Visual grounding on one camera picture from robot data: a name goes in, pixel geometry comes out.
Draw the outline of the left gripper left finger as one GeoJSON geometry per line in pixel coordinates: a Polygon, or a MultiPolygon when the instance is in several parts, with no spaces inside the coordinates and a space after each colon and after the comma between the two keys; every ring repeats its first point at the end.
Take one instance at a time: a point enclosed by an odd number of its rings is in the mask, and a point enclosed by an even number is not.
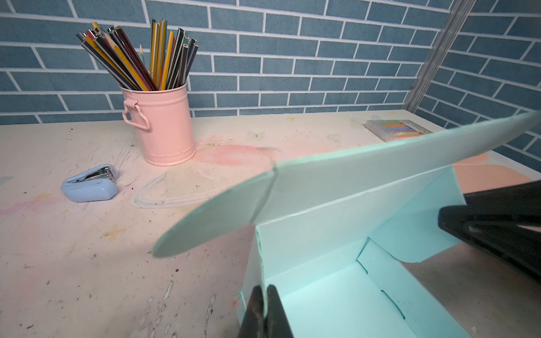
{"type": "Polygon", "coordinates": [[[264,302],[261,287],[255,286],[248,301],[238,338],[265,338],[263,305],[264,302]]]}

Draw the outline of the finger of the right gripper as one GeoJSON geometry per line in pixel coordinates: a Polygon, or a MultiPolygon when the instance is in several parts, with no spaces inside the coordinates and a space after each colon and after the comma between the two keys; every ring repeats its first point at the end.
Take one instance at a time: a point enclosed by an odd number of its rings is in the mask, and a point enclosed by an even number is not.
{"type": "Polygon", "coordinates": [[[540,281],[540,182],[464,195],[464,205],[446,206],[438,226],[540,281]]]}

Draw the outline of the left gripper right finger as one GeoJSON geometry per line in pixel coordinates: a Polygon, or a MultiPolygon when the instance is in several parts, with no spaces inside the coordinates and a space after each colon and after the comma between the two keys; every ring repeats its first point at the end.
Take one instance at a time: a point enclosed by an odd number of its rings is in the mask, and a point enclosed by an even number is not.
{"type": "Polygon", "coordinates": [[[268,338],[293,338],[293,333],[275,285],[266,289],[266,336],[268,338]]]}

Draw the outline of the light blue paper box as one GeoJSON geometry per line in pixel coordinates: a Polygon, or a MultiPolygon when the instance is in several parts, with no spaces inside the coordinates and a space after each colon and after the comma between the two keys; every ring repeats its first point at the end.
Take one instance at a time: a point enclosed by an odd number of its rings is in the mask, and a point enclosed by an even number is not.
{"type": "Polygon", "coordinates": [[[454,164],[540,122],[530,112],[280,163],[196,208],[155,244],[170,257],[255,227],[238,314],[277,290],[294,337],[466,337],[406,269],[458,243],[438,226],[466,201],[454,164]]]}

